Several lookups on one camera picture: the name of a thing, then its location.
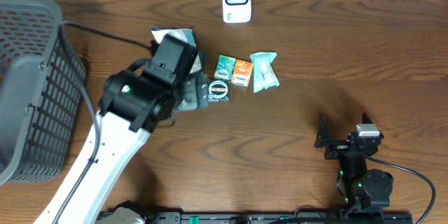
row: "cable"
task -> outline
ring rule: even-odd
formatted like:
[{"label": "cable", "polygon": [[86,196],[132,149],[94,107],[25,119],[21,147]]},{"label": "cable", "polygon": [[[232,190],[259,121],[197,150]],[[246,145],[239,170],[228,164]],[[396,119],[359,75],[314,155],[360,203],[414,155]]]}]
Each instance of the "cable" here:
[{"label": "cable", "polygon": [[104,31],[99,31],[97,29],[86,27],[86,26],[84,26],[82,24],[76,24],[75,22],[63,21],[63,22],[61,22],[59,27],[61,27],[61,26],[75,27],[75,28],[82,29],[82,30],[87,31],[87,32],[92,32],[94,34],[97,34],[97,35],[100,35],[100,36],[104,36],[106,38],[116,39],[116,40],[123,41],[123,42],[126,42],[126,43],[131,43],[131,44],[134,44],[136,46],[140,46],[142,48],[145,48],[145,49],[151,51],[151,47],[148,46],[148,45],[145,45],[144,43],[140,43],[138,41],[135,41],[135,40],[132,40],[132,39],[129,39],[129,38],[123,38],[123,37],[120,37],[120,36],[109,34],[109,33],[106,33]]},{"label": "cable", "polygon": [[321,218],[323,218],[322,214],[320,211],[317,211],[316,207],[312,206],[312,205],[303,205],[301,207],[299,207],[299,209],[297,209],[297,211],[294,213],[294,218],[297,218],[298,214],[302,211],[303,208],[308,207],[313,209]]},{"label": "cable", "polygon": [[86,164],[84,170],[81,172],[81,175],[78,177],[78,180],[75,182],[73,188],[70,190],[70,192],[67,195],[66,199],[64,200],[64,202],[62,203],[61,207],[57,211],[56,216],[53,219],[52,224],[58,224],[58,221],[59,221],[62,213],[64,212],[65,208],[67,207],[67,204],[69,203],[70,199],[73,197],[74,193],[76,192],[76,189],[78,189],[79,185],[81,184],[81,181],[84,179],[84,177],[87,174],[87,172],[89,171],[90,167],[95,162],[95,158],[96,158],[96,156],[98,154],[98,149],[99,149],[100,139],[101,139],[101,132],[100,132],[100,129],[99,129],[99,126],[98,126],[98,122],[97,122],[97,119],[96,119],[96,115],[95,115],[95,106],[93,105],[92,99],[90,98],[90,95],[89,95],[87,89],[84,86],[83,79],[79,76],[78,72],[76,71],[76,67],[73,65],[73,63],[71,63],[71,61],[69,59],[70,52],[67,49],[66,42],[65,42],[65,38],[66,38],[66,35],[64,33],[64,27],[65,26],[75,27],[75,28],[82,29],[82,30],[87,31],[87,32],[92,32],[94,34],[98,34],[100,36],[105,36],[106,38],[116,39],[116,40],[119,40],[119,41],[131,43],[131,44],[134,44],[134,45],[137,45],[137,46],[141,46],[141,47],[143,47],[143,48],[145,48],[147,50],[150,50],[149,46],[144,45],[144,44],[142,44],[142,43],[140,43],[138,41],[133,41],[133,40],[128,39],[128,38],[122,38],[122,37],[119,37],[119,36],[108,34],[106,32],[99,31],[99,30],[96,30],[96,29],[93,29],[93,28],[90,28],[90,27],[86,27],[86,26],[83,26],[81,24],[76,24],[76,23],[70,22],[70,21],[63,21],[63,22],[61,22],[59,24],[58,31],[57,31],[58,32],[58,34],[57,34],[58,35],[58,39],[61,40],[62,51],[64,52],[64,54],[67,57],[66,63],[69,65],[69,67],[71,68],[71,70],[74,73],[76,84],[78,85],[79,90],[80,90],[82,96],[84,97],[85,103],[87,104],[87,108],[88,108],[89,114],[90,114],[90,116],[92,118],[93,127],[94,127],[94,131],[95,131],[95,144],[94,144],[92,155],[90,156],[89,160],[87,161],[87,164]]},{"label": "cable", "polygon": [[[356,149],[358,149],[357,145],[355,142],[353,142],[353,145],[355,146]],[[392,167],[392,168],[396,168],[405,172],[409,172],[412,175],[418,176],[420,179],[423,179],[424,181],[426,181],[428,183],[428,185],[431,187],[431,201],[429,202],[428,207],[426,208],[425,212],[423,213],[423,215],[420,217],[420,219],[415,223],[415,224],[420,224],[423,222],[423,220],[428,216],[429,212],[431,211],[431,209],[434,206],[434,202],[435,202],[435,196],[436,196],[436,192],[435,192],[435,186],[433,184],[433,182],[431,180],[429,180],[429,178],[426,178],[423,174],[418,173],[417,171],[413,171],[411,169],[405,168],[405,167],[401,167],[399,165],[396,164],[391,164],[389,162],[385,162],[382,160],[378,160],[376,158],[373,157],[369,157],[368,155],[360,152],[360,155],[363,156],[365,159],[370,160],[372,162],[377,162],[381,165],[386,165],[388,167]]]},{"label": "cable", "polygon": [[384,224],[381,220],[351,220],[335,218],[292,218],[272,221],[269,224],[289,224],[289,223],[325,223],[325,224]]}]

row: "orange snack box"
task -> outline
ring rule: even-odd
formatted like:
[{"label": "orange snack box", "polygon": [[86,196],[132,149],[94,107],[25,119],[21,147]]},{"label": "orange snack box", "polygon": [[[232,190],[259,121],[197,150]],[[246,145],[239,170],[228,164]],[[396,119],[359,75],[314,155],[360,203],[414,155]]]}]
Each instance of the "orange snack box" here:
[{"label": "orange snack box", "polygon": [[251,82],[252,68],[252,63],[237,59],[230,82],[235,85],[247,87]]}]

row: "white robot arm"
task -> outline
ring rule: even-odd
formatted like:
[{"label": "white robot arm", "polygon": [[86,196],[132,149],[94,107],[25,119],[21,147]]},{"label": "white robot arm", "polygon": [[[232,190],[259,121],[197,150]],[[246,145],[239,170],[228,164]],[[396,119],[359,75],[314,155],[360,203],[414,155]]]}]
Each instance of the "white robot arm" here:
[{"label": "white robot arm", "polygon": [[[97,120],[101,129],[101,144],[96,160],[65,207],[59,218],[60,224],[94,223],[121,172],[151,135],[145,129],[139,129],[137,132],[129,130],[130,122],[111,112],[105,116],[97,115]],[[92,126],[73,167],[35,224],[53,222],[56,213],[86,166],[95,141],[95,129]]]},{"label": "white robot arm", "polygon": [[[35,224],[95,223],[126,164],[158,123],[170,118],[175,108],[187,111],[208,106],[207,76],[190,74],[202,52],[169,35],[155,50],[152,59],[136,61],[107,79],[96,114],[99,139],[94,124],[73,167]],[[135,70],[142,66],[143,73],[137,75]]]}]

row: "wood grain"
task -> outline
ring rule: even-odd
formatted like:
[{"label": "wood grain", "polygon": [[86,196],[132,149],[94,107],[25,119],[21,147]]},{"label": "wood grain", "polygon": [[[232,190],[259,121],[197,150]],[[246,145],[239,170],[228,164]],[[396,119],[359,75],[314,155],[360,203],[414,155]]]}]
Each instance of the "wood grain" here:
[{"label": "wood grain", "polygon": [[[55,0],[68,20],[148,42],[151,27],[193,26],[213,75],[218,56],[249,60],[275,51],[280,80],[229,104],[178,115],[157,129],[118,180],[104,208],[125,200],[184,211],[292,211],[341,204],[338,163],[313,148],[318,114],[345,137],[367,111],[386,136],[376,158],[430,178],[437,200],[427,223],[448,218],[448,0],[253,0],[247,24],[225,24],[221,0]],[[106,78],[147,53],[71,31],[90,65],[94,100]],[[70,168],[91,122],[83,106]],[[395,179],[391,209],[418,219],[431,196],[419,178],[368,163]],[[30,223],[62,179],[0,188],[0,223]]]}]

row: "snack package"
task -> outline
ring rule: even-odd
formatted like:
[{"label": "snack package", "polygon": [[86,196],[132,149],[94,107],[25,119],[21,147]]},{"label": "snack package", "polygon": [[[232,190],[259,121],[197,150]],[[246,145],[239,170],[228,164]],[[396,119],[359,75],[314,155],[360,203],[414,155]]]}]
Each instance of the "snack package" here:
[{"label": "snack package", "polygon": [[257,52],[251,54],[253,63],[253,92],[280,85],[279,79],[271,66],[276,56],[276,52]]},{"label": "snack package", "polygon": [[215,78],[230,81],[237,59],[220,55],[216,66]]},{"label": "snack package", "polygon": [[210,80],[209,102],[229,102],[230,86],[228,80]]},{"label": "snack package", "polygon": [[[177,29],[177,28],[152,28],[151,32],[154,35],[155,42],[160,43],[165,35],[169,34],[176,39],[180,39],[183,42],[196,46],[195,38],[193,37],[193,28],[189,29]],[[196,73],[202,69],[201,59],[196,55],[195,63],[191,67],[190,74]]]},{"label": "snack package", "polygon": [[235,85],[247,87],[251,82],[252,67],[252,63],[237,59],[230,82]]}]

